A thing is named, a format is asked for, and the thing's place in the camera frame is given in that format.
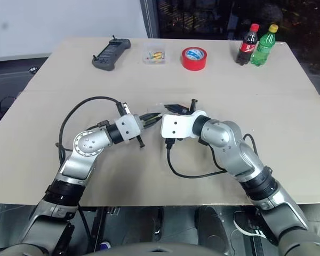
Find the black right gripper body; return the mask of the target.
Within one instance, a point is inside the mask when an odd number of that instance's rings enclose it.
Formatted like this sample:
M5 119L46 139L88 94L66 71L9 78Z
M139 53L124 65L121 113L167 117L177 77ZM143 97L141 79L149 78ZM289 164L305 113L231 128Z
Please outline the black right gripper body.
M174 113L174 114L191 115L196 110L197 102L198 102L197 99L192 99L191 105L189 108L187 108L183 105L180 105L180 104L165 104L164 107L169 112Z

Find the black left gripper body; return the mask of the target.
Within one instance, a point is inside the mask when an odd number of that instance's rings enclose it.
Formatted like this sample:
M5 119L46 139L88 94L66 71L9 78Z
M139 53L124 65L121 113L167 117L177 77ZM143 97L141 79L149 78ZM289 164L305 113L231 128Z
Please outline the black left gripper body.
M143 122L140 119L139 115L137 115L137 114L134 115L134 118L135 118L135 120L136 120L136 122L138 124L139 130L140 130L138 132L138 135L136 136L136 139L137 139L137 141L139 143L140 148L143 148L145 146L145 144L144 144L144 142L143 142L143 140L141 138L142 131L144 130Z

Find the clear bag with yellow edge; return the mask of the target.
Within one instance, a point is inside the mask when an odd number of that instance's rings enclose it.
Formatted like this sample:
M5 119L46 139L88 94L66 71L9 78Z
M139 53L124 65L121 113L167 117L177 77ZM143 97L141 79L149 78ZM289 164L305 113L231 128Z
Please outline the clear bag with yellow edge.
M166 113L166 109L165 109L163 103L157 103L157 104L151 106L150 108L148 108L146 114L147 113L160 113L160 115L158 117L155 117L155 118L161 118L162 119L162 116Z

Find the red tape roll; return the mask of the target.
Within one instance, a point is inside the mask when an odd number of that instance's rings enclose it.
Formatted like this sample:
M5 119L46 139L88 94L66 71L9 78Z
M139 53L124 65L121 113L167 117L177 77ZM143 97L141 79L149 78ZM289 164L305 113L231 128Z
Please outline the red tape roll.
M205 68L207 52L200 47L188 47L182 51L182 66L190 71L200 71Z

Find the clear plastic box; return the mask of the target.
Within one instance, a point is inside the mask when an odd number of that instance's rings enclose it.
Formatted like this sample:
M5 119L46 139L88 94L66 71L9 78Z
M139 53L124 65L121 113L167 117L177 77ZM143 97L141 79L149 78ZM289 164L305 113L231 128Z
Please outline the clear plastic box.
M164 43L144 43L142 61L148 65L162 65L166 63L166 52Z

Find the dark grey remote controller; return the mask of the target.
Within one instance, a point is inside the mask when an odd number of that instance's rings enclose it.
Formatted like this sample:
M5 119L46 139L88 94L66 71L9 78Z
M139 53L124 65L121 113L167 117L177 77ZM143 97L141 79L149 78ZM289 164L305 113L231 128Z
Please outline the dark grey remote controller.
M98 69L112 71L115 68L115 62L130 47L129 39L113 36L108 45L98 55L93 55L92 64Z

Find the cola bottle with red cap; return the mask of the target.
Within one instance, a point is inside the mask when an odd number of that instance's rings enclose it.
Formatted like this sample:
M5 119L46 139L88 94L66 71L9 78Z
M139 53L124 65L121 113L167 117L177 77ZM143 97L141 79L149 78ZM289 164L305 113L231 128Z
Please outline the cola bottle with red cap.
M257 32L260 25L253 23L250 26L249 32L245 35L239 48L239 52L236 58L236 63L239 65L246 65L249 63L251 55L258 42Z

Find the green bottle with yellow cap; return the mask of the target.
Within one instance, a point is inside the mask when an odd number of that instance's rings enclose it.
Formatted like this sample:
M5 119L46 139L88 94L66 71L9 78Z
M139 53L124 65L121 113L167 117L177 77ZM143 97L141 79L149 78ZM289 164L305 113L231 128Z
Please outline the green bottle with yellow cap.
M268 32L260 38L257 48L250 58L251 64L258 67L266 63L267 58L276 43L277 31L278 25L270 25Z

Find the grey robot torso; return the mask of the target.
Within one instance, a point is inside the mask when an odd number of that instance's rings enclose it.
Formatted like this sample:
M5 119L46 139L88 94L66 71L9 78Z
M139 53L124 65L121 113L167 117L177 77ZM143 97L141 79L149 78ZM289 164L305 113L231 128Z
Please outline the grey robot torso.
M201 245L185 243L133 243L124 244L110 249L95 251L83 256L247 256L239 254L223 253L217 249Z

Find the dark rounded shape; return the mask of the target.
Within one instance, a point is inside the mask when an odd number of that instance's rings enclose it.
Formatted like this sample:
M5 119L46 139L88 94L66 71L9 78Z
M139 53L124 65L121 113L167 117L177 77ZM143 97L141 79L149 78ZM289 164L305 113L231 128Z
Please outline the dark rounded shape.
M221 219L210 206L201 206L195 211L195 228L198 245L222 254L229 252L228 238Z

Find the black and white sneaker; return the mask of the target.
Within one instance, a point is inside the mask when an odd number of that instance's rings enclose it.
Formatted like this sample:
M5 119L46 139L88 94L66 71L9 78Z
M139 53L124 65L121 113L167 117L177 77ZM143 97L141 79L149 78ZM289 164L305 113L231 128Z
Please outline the black and white sneaker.
M266 239L263 225L244 211L234 213L233 223L236 229L246 236L258 236Z

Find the grey window frame post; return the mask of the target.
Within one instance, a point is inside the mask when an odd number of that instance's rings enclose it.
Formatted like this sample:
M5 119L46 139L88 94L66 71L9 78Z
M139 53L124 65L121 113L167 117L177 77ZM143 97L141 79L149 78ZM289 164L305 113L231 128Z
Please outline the grey window frame post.
M159 38L159 18L156 0L139 0L148 38Z

